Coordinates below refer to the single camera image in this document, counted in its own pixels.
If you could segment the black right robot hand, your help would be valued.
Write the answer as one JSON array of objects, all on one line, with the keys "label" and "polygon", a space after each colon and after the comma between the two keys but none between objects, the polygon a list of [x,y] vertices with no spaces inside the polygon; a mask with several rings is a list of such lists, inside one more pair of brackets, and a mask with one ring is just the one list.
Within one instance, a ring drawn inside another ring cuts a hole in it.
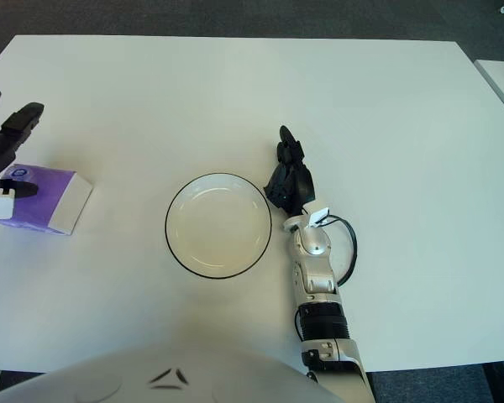
[{"label": "black right robot hand", "polygon": [[278,165],[264,187],[266,198],[288,217],[302,213],[305,204],[315,200],[315,190],[310,170],[303,160],[301,143],[285,125],[280,127],[281,141],[276,146]]}]

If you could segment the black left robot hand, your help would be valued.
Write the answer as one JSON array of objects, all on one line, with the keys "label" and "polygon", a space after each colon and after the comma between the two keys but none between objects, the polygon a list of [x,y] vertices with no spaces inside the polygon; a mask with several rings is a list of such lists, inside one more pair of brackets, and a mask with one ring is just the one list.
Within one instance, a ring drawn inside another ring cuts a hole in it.
[{"label": "black left robot hand", "polygon": [[[38,102],[26,104],[12,113],[0,129],[0,173],[8,168],[16,158],[16,151],[30,136],[44,111],[44,105]],[[38,186],[31,182],[0,179],[0,189],[6,194],[15,191],[17,198],[35,196]]]}]

